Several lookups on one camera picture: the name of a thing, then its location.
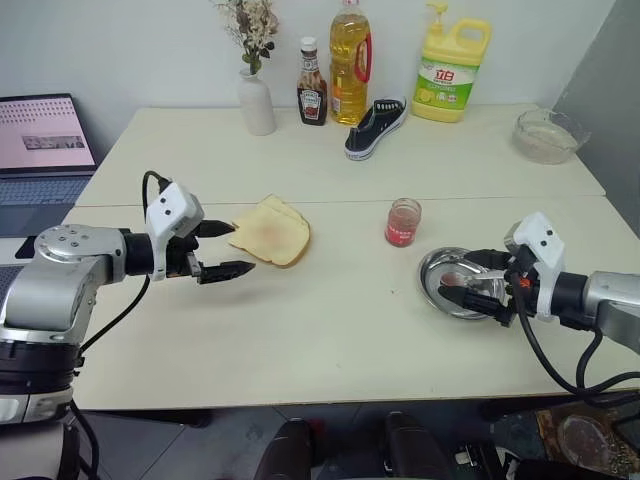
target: bottle cap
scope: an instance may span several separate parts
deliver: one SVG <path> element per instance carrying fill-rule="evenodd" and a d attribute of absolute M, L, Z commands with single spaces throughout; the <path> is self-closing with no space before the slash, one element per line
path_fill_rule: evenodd
<path fill-rule="evenodd" d="M 302 37 L 300 47 L 303 52 L 313 52 L 318 49 L 318 42 L 315 37 Z"/>

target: white wall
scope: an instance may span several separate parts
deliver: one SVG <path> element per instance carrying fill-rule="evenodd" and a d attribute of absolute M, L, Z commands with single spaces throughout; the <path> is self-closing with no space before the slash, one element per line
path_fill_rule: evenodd
<path fill-rule="evenodd" d="M 339 0 L 274 0 L 281 28 L 264 79 L 274 103 L 294 105 L 298 40 L 319 39 Z M 374 35 L 372 94 L 411 96 L 432 19 L 425 0 L 362 0 Z M 553 105 L 614 0 L 451 0 L 461 16 L 489 20 L 494 36 L 474 103 Z M 243 66 L 208 0 L 0 0 L 0 96 L 71 92 L 99 153 L 140 106 L 236 105 Z"/>

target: metal bowl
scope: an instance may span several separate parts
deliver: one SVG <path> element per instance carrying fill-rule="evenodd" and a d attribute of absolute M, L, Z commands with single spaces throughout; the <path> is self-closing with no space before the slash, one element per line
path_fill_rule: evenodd
<path fill-rule="evenodd" d="M 418 267 L 418 283 L 428 302 L 449 315 L 464 320 L 485 320 L 489 317 L 482 313 L 467 310 L 438 293 L 443 277 L 446 285 L 466 286 L 465 277 L 489 270 L 464 258 L 469 250 L 458 247 L 439 248 L 429 252 Z M 483 280 L 474 283 L 473 289 L 483 295 L 504 300 L 504 280 Z"/>

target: ketchup bottle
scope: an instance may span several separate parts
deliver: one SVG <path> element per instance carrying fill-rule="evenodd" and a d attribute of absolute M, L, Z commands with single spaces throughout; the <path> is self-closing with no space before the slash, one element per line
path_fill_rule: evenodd
<path fill-rule="evenodd" d="M 300 119 L 307 125 L 324 125 L 327 119 L 327 82 L 318 69 L 318 46 L 314 37 L 301 41 L 302 72 L 298 80 Z"/>

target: laptop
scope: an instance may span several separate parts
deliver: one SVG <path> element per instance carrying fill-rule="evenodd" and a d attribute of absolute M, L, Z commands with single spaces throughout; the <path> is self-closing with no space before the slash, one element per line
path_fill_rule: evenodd
<path fill-rule="evenodd" d="M 0 98 L 0 237 L 59 225 L 96 169 L 71 95 Z"/>

